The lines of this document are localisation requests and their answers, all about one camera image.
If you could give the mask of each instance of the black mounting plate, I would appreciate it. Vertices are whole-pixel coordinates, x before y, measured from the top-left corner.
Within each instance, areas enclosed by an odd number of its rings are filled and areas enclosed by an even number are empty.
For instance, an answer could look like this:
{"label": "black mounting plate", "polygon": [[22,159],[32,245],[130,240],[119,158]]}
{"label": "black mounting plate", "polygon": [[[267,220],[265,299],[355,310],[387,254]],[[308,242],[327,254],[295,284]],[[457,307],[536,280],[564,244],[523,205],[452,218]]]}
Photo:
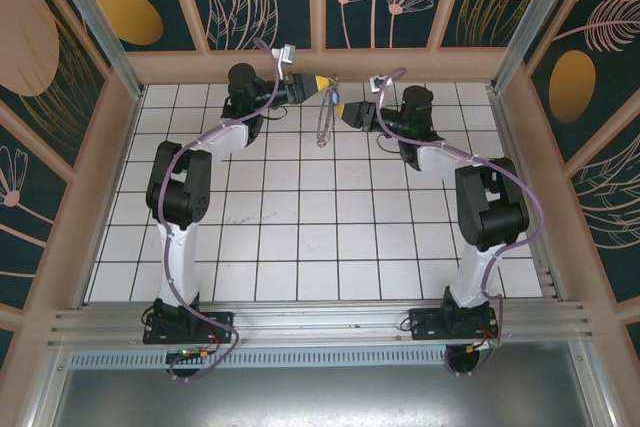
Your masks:
{"label": "black mounting plate", "polygon": [[411,309],[409,311],[409,325],[413,340],[451,340],[451,339],[481,339],[481,323],[494,336],[498,335],[498,323],[493,309],[485,309],[481,317],[466,324],[458,323],[456,330],[451,331],[445,325],[441,308]]}
{"label": "black mounting plate", "polygon": [[[233,312],[200,312],[212,320],[233,326]],[[171,345],[171,344],[209,344],[209,328],[218,338],[220,344],[231,343],[231,332],[220,327],[206,324],[208,328],[198,330],[195,335],[190,335],[185,329],[176,328],[171,324],[162,322],[151,312],[146,317],[145,330],[142,343],[147,345]]]}

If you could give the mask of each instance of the enclosure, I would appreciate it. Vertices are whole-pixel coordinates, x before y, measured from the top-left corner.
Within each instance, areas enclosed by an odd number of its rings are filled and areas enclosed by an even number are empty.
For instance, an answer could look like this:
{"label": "enclosure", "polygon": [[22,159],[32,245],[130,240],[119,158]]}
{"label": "enclosure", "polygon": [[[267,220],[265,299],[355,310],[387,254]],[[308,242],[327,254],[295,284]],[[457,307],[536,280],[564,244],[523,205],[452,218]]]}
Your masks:
{"label": "enclosure", "polygon": [[[180,395],[193,405],[154,422],[188,409],[189,422],[235,425],[634,425],[638,0],[0,4],[2,425],[110,425],[114,405],[119,424],[144,425],[144,399]],[[345,104],[375,102],[369,79],[406,68],[388,109],[426,87],[444,142],[510,158],[535,192],[544,215],[527,198],[519,239],[543,233],[489,286],[505,299],[504,346],[486,374],[448,377],[448,342],[402,330],[459,272],[455,183],[339,116],[319,145],[324,91],[270,110],[254,142],[212,165],[197,287],[203,311],[235,315],[234,356],[194,391],[164,374],[171,347],[142,343],[163,275],[145,202],[156,150],[220,122],[232,66],[274,78],[254,38],[295,46],[285,70],[337,78]],[[234,413],[270,382],[282,394]],[[485,382],[519,407],[478,393]],[[396,398],[376,407],[385,389]],[[225,407],[199,409],[202,392]],[[444,400],[456,396],[486,413]]]}

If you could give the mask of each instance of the gray metal floor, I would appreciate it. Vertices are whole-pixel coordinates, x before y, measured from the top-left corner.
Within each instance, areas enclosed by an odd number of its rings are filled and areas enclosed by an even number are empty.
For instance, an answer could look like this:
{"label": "gray metal floor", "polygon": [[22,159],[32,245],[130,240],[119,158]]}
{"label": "gray metal floor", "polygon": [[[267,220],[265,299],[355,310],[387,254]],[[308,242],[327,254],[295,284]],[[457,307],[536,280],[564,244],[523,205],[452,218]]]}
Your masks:
{"label": "gray metal floor", "polygon": [[163,371],[71,371],[56,426],[591,425],[564,344],[502,347],[456,378],[442,365],[221,369],[192,384]]}

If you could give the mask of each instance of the white tile floor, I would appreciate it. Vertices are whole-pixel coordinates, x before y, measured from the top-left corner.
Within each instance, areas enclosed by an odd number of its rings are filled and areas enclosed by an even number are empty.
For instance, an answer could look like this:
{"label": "white tile floor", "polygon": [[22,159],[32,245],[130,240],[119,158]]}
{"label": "white tile floor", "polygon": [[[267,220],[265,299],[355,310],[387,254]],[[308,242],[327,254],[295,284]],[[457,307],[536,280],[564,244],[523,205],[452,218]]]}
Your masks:
{"label": "white tile floor", "polygon": [[[395,86],[396,103],[408,85]],[[426,85],[442,137],[482,156],[502,155],[484,85]],[[155,298],[160,238],[144,192],[156,148],[215,125],[226,95],[225,85],[148,88],[88,301]],[[342,83],[341,95],[372,98],[361,83]],[[385,152],[397,149],[393,141],[340,120],[335,140],[319,148],[321,98],[265,121],[250,147],[214,164],[196,252],[203,301],[437,299],[456,275],[464,241],[454,186]],[[540,297],[529,248],[507,257],[491,290]]]}

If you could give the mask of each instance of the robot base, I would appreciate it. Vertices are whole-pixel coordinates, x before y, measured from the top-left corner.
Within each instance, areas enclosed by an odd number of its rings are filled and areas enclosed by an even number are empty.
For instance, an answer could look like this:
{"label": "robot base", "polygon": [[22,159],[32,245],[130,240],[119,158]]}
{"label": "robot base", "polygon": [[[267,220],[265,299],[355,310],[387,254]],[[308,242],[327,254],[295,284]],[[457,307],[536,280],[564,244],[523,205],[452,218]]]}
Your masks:
{"label": "robot base", "polygon": [[480,339],[482,327],[498,335],[496,313],[488,301],[477,307],[459,307],[449,287],[439,309],[411,309],[409,325],[413,340]]}
{"label": "robot base", "polygon": [[[192,305],[198,310],[198,299]],[[233,325],[233,312],[201,312],[217,322]],[[210,344],[213,332],[220,344],[231,343],[231,333],[220,327],[207,325],[183,307],[173,307],[156,299],[153,310],[145,319],[142,342],[147,345]]]}

